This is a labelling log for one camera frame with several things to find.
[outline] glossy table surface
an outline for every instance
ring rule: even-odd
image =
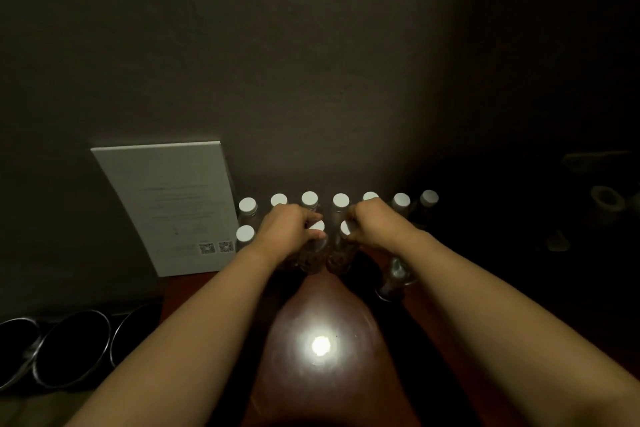
[[[524,425],[420,286],[402,305],[374,295],[388,257],[369,256],[344,277],[275,274],[210,424]],[[163,317],[212,275],[173,278]]]

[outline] bright light spot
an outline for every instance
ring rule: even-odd
[[[311,343],[311,349],[317,356],[324,356],[331,350],[331,343],[327,336],[318,336]]]

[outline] white board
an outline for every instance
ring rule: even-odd
[[[160,277],[223,269],[237,218],[220,142],[91,149]]]

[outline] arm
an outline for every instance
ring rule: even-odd
[[[69,421],[78,426],[204,425],[236,362],[260,293],[277,264],[308,239],[321,216],[276,206],[257,237],[159,326]]]
[[[572,328],[380,199],[357,204],[351,215],[360,224],[351,239],[385,248],[414,270],[533,425],[636,425],[640,383]]]

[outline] round black container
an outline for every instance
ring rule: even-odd
[[[36,351],[33,376],[46,388],[66,388],[89,377],[109,348],[111,324],[97,310],[64,319],[45,336]]]
[[[0,392],[29,372],[41,340],[40,327],[33,319],[16,318],[0,324]]]
[[[131,312],[116,329],[109,348],[109,359],[116,367],[138,344],[143,342],[160,323],[162,304],[148,304]]]

